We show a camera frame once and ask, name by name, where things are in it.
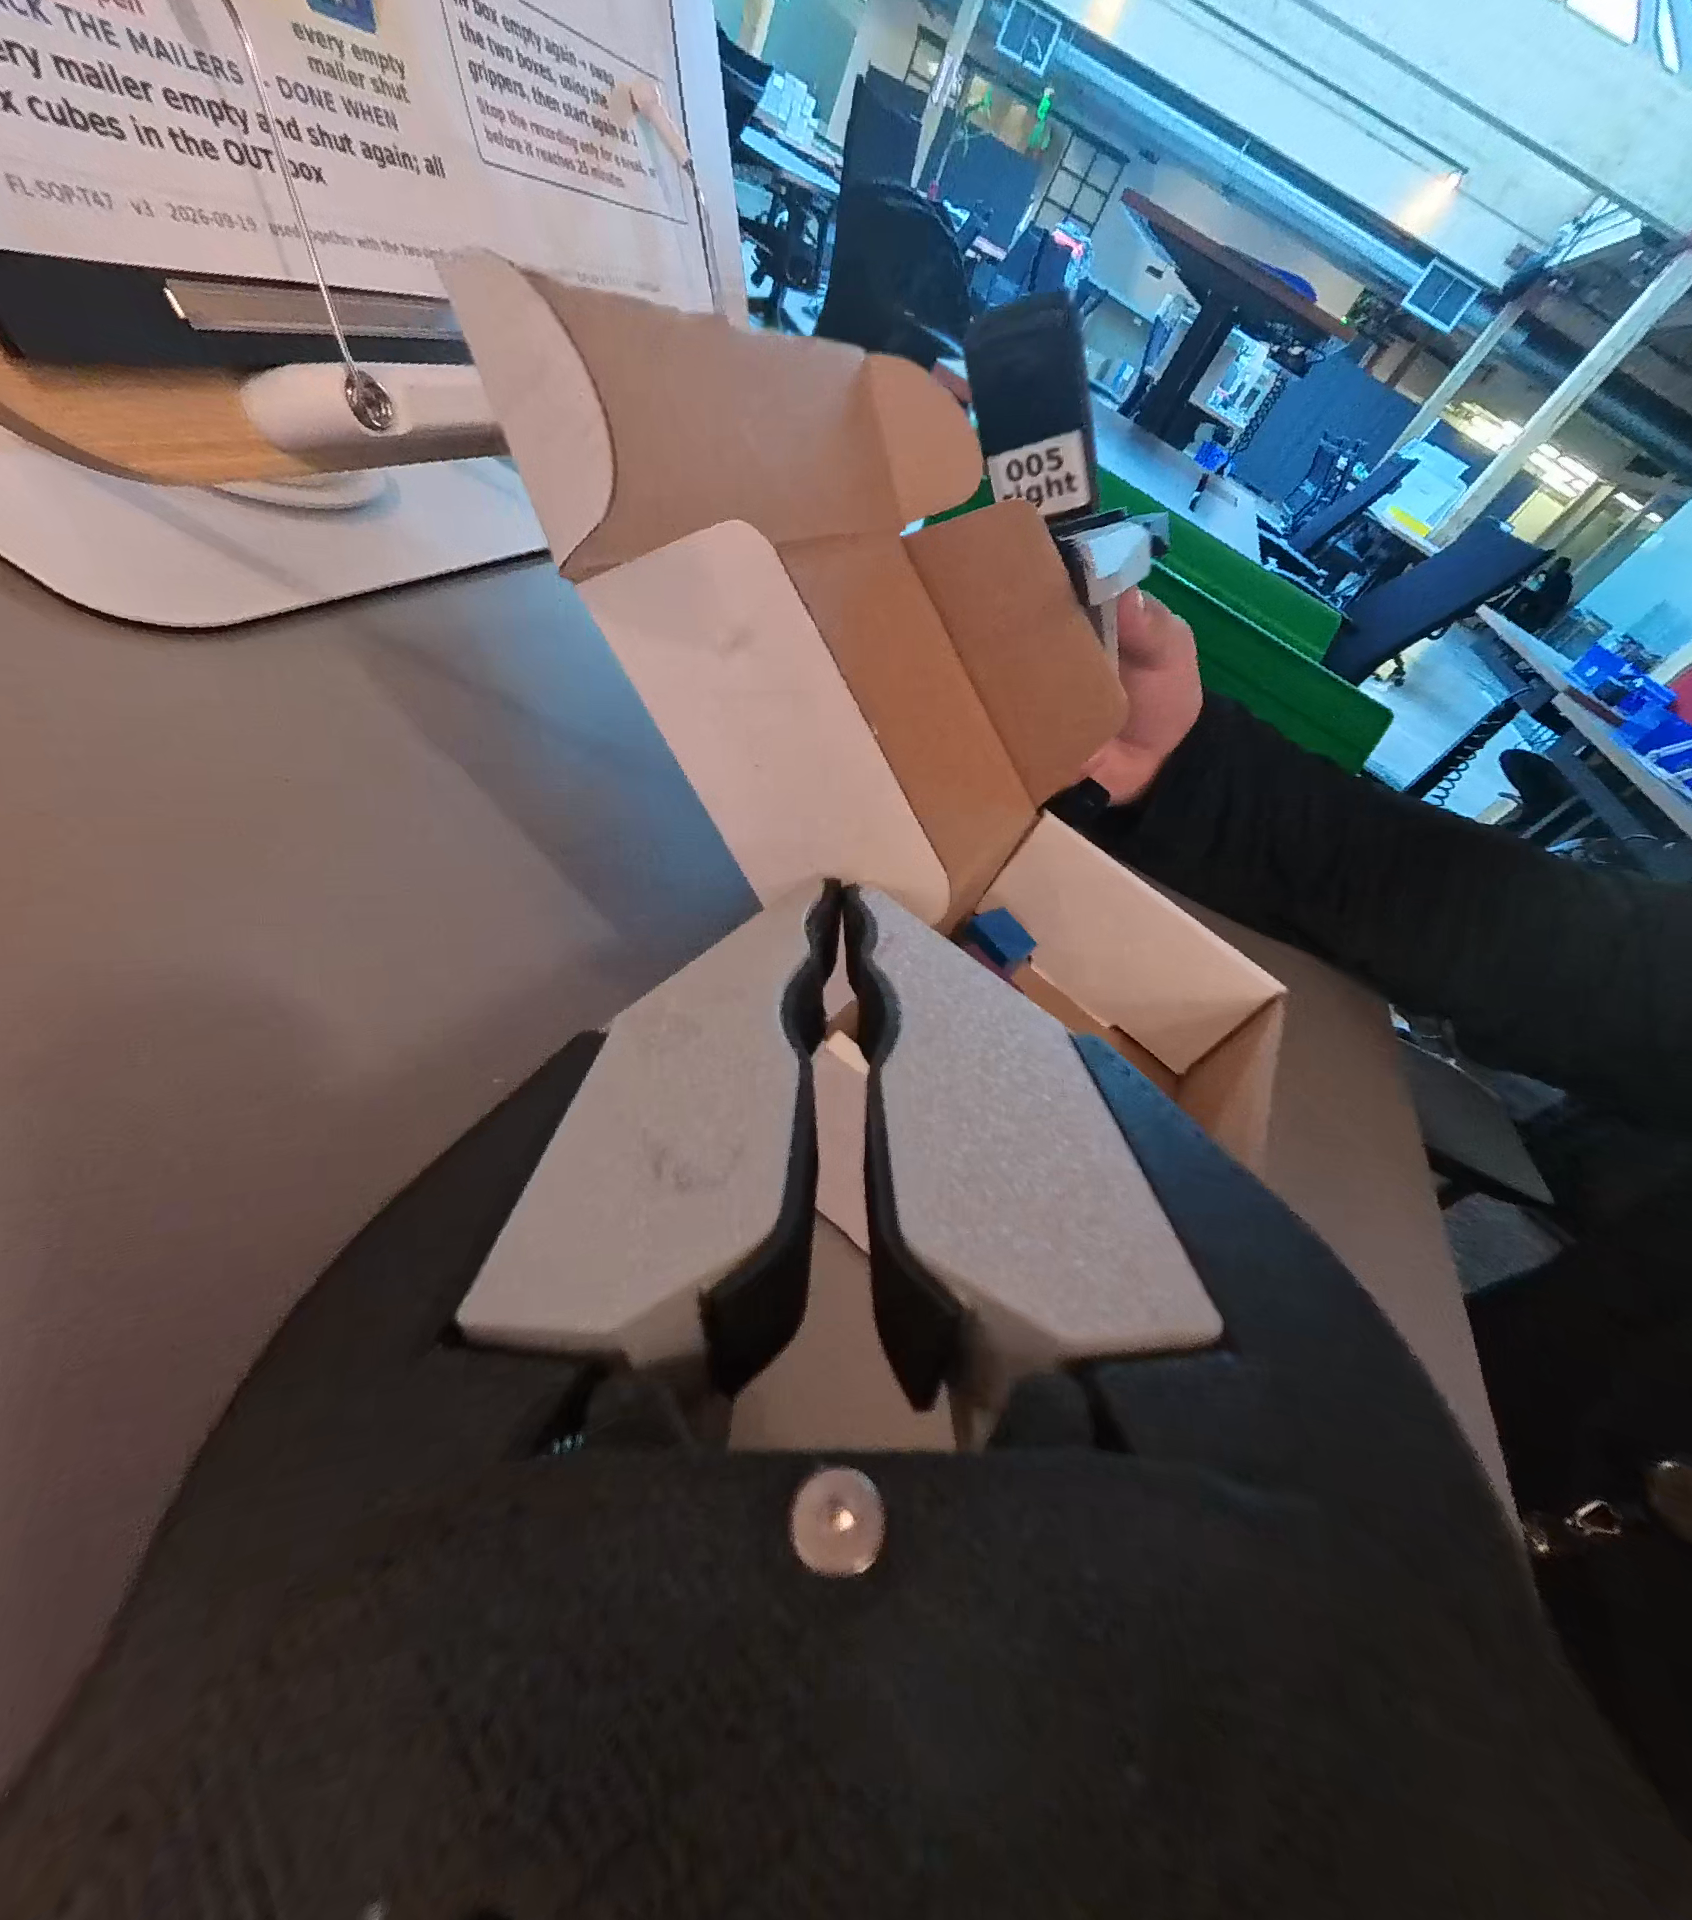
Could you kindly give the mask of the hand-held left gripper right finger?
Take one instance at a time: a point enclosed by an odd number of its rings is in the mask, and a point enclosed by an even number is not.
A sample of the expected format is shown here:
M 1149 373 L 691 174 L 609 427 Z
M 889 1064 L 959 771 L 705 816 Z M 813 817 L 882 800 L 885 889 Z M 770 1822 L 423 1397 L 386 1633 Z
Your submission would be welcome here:
M 1204 1352 L 1222 1315 L 1079 1035 L 873 888 L 841 892 L 872 1315 L 906 1402 Z

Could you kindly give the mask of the printed instruction sheet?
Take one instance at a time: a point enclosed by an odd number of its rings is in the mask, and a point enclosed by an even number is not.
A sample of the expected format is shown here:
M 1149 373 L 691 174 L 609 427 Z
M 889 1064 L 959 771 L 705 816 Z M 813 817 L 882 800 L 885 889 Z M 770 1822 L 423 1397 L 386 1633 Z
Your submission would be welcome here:
M 440 301 L 465 251 L 738 318 L 714 8 L 0 1 L 0 254 Z

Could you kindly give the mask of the green plastic bin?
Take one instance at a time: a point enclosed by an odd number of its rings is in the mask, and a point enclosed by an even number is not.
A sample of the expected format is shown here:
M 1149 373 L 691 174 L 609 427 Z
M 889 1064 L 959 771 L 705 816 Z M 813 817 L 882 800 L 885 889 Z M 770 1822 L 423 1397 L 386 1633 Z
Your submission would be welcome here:
M 1109 468 L 1097 468 L 1097 500 L 1108 514 L 1162 516 L 1142 588 L 1187 621 L 1201 686 L 1308 754 L 1362 773 L 1391 713 L 1327 669 L 1339 612 Z

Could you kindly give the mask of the person's right hand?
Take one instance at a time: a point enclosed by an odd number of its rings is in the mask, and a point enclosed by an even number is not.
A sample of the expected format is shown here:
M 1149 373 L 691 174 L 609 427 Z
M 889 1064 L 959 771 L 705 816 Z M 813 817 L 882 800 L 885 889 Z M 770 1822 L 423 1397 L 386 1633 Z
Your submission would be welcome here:
M 1194 630 L 1144 588 L 1128 588 L 1115 604 L 1115 652 L 1125 717 L 1083 780 L 1109 805 L 1128 805 L 1146 797 L 1197 724 L 1204 681 Z

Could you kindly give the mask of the white cardboard mailer box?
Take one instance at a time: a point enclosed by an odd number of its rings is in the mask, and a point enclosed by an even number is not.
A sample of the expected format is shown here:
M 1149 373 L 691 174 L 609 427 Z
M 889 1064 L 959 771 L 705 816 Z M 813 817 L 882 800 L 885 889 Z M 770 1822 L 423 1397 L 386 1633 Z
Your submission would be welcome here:
M 1284 988 L 1042 807 L 1125 713 L 1033 507 L 915 531 L 977 487 L 927 371 L 572 285 L 494 251 L 441 267 L 552 558 L 759 910 L 839 889 L 811 1054 L 816 1214 L 868 1252 L 866 1059 L 841 893 L 962 947 L 983 907 L 1037 947 L 981 968 L 1079 1038 L 1122 1134 L 1265 1140 Z

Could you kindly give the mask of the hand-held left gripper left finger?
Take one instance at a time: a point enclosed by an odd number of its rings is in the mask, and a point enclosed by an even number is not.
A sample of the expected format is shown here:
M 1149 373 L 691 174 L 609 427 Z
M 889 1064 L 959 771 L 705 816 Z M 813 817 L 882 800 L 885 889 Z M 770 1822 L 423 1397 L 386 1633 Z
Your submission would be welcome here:
M 458 1307 L 468 1342 L 714 1394 L 786 1352 L 809 1288 L 837 931 L 839 888 L 820 880 L 609 1021 Z

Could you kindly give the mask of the instruction sheet on stand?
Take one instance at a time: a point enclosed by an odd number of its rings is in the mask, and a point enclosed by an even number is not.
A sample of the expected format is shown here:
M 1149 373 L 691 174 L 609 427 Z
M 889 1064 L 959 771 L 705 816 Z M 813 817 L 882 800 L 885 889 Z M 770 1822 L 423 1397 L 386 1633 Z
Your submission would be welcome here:
M 200 632 L 537 559 L 441 300 L 0 251 L 0 559 Z

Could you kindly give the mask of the person's right forearm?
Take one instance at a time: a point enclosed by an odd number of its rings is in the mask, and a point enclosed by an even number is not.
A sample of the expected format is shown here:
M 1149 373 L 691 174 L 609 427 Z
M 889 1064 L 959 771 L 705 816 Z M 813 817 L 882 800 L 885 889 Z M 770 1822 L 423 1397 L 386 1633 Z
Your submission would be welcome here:
M 1149 786 L 1064 811 L 1144 878 L 1299 947 L 1466 1054 L 1692 1128 L 1692 882 L 1558 858 L 1212 698 Z

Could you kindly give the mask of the tall wooden standing desk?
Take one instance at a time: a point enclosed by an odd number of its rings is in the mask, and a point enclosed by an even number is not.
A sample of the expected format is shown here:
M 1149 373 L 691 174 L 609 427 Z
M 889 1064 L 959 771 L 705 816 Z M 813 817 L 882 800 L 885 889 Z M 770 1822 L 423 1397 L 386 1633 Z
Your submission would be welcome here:
M 1153 439 L 1183 448 L 1194 435 L 1201 418 L 1195 393 L 1235 329 L 1273 348 L 1308 352 L 1360 341 L 1351 326 L 1268 265 L 1212 240 L 1138 187 L 1125 187 L 1120 204 L 1168 251 L 1195 301 L 1194 321 L 1180 346 L 1146 381 L 1146 390 L 1122 403 L 1124 418 Z

